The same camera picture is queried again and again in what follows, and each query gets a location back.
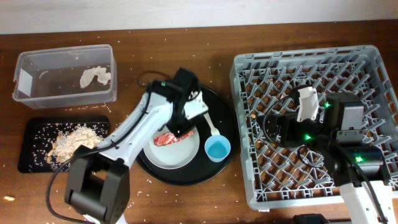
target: black tray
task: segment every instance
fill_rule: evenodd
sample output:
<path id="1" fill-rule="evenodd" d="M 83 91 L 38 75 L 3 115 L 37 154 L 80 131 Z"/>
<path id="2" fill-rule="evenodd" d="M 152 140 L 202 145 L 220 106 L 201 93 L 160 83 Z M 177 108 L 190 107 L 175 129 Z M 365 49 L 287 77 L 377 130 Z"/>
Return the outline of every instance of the black tray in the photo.
<path id="1" fill-rule="evenodd" d="M 236 118 L 233 110 L 224 102 L 222 97 L 208 87 L 201 86 L 203 100 L 209 107 L 210 118 L 220 134 L 225 136 L 231 143 L 231 152 L 227 158 L 221 162 L 212 162 L 205 152 L 205 142 L 211 136 L 210 128 L 204 117 L 196 118 L 195 126 L 199 132 L 200 145 L 196 156 L 187 165 L 178 169 L 163 169 L 151 163 L 146 157 L 144 151 L 137 156 L 136 161 L 141 167 L 154 178 L 174 185 L 192 185 L 204 182 L 219 172 L 231 160 L 238 145 L 238 129 L 236 127 Z"/>
<path id="2" fill-rule="evenodd" d="M 96 130 L 96 134 L 103 138 L 105 138 L 109 134 L 109 119 L 106 116 L 78 116 L 30 119 L 26 124 L 24 141 L 22 143 L 21 154 L 19 156 L 19 172 L 53 172 L 53 169 L 56 167 L 51 167 L 51 165 L 45 161 L 45 155 L 47 155 L 47 153 L 52 149 L 52 144 L 48 143 L 47 139 L 51 138 L 55 140 L 58 136 L 58 130 L 63 132 L 71 131 L 78 124 L 86 124 L 88 128 L 94 128 L 94 125 L 100 127 L 100 129 Z"/>

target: food scrap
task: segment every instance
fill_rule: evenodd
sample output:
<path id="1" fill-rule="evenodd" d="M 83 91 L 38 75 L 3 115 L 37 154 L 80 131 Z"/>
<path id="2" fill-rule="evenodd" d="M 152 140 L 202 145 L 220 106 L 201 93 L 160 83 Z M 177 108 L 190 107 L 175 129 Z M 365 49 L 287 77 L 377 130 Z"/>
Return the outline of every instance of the food scrap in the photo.
<path id="1" fill-rule="evenodd" d="M 95 131 L 86 126 L 78 125 L 72 133 L 58 133 L 55 143 L 52 143 L 52 150 L 47 153 L 47 163 L 52 162 L 52 156 L 56 157 L 57 162 L 65 162 L 70 159 L 80 145 L 90 149 L 100 143 L 103 138 L 97 136 Z"/>
<path id="2" fill-rule="evenodd" d="M 184 134 L 180 138 L 176 138 L 173 133 L 170 133 L 170 132 L 163 133 L 154 139 L 154 144 L 155 144 L 155 146 L 166 146 L 166 145 L 184 140 L 187 137 L 191 136 L 192 134 L 193 134 L 193 130 L 189 131 L 187 134 Z"/>
<path id="3" fill-rule="evenodd" d="M 4 196 L 4 199 L 6 199 L 9 202 L 12 202 L 13 200 L 15 200 L 15 198 L 13 196 L 10 196 L 10 195 Z"/>

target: crumb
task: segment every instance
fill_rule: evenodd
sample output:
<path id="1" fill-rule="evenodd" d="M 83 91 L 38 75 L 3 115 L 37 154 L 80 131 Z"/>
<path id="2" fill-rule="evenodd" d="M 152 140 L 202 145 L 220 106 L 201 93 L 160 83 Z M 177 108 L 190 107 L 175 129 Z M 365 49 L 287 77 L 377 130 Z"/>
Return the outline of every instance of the crumb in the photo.
<path id="1" fill-rule="evenodd" d="M 4 199 L 6 199 L 9 202 L 12 202 L 13 200 L 15 200 L 15 198 L 13 196 L 10 196 L 10 195 L 4 196 Z"/>

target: food debris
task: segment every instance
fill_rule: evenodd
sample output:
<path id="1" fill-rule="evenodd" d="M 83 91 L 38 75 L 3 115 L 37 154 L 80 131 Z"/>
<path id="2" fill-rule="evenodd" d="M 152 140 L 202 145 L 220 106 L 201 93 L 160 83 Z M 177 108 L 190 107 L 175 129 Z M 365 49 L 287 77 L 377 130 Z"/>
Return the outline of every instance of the food debris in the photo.
<path id="1" fill-rule="evenodd" d="M 98 66 L 96 68 L 86 69 L 80 77 L 80 88 L 86 88 L 97 76 L 97 80 L 103 85 L 108 84 L 111 79 L 111 73 L 106 72 L 106 68 Z"/>
<path id="2" fill-rule="evenodd" d="M 102 140 L 103 138 L 97 136 L 93 129 L 78 124 L 71 133 L 68 131 L 58 133 L 56 142 L 52 145 L 52 150 L 47 153 L 47 162 L 51 163 L 52 160 L 49 159 L 51 156 L 55 156 L 57 162 L 65 162 L 71 158 L 80 145 L 92 149 Z"/>
<path id="3" fill-rule="evenodd" d="M 4 196 L 4 199 L 6 199 L 9 202 L 12 202 L 13 200 L 15 200 L 15 198 L 13 196 L 10 196 L 10 195 Z"/>

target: wooden table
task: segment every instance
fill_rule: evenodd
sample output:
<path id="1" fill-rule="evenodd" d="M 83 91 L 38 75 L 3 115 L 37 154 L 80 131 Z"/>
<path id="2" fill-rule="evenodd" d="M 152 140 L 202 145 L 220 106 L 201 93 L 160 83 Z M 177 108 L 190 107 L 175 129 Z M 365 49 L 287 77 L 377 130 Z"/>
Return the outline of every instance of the wooden table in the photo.
<path id="1" fill-rule="evenodd" d="M 44 192 L 50 174 L 21 174 L 17 170 L 24 128 L 32 117 L 104 114 L 114 129 L 136 107 L 143 93 L 135 84 L 139 72 L 158 70 L 173 75 L 179 67 L 195 72 L 202 83 L 219 91 L 231 103 L 228 74 L 234 56 L 277 50 L 372 44 L 379 48 L 396 88 L 397 37 L 398 21 L 2 35 L 0 196 L 13 195 L 16 200 L 0 199 L 0 223 L 64 223 L 51 216 L 45 206 Z M 11 98 L 12 78 L 21 52 L 92 44 L 110 44 L 118 65 L 118 100 L 108 104 L 111 113 L 102 107 L 84 111 L 76 110 L 77 107 L 71 111 L 32 110 Z M 61 214 L 79 218 L 63 202 L 66 178 L 67 174 L 61 174 L 55 181 L 52 204 Z M 269 213 L 251 210 L 246 203 L 239 153 L 219 175 L 190 187 L 161 183 L 137 164 L 130 171 L 130 180 L 130 202 L 134 206 L 125 212 L 129 223 L 285 223 L 301 213 L 322 213 L 330 220 L 349 218 L 343 204 L 272 209 Z M 394 200 L 394 211 L 398 212 L 398 200 Z"/>

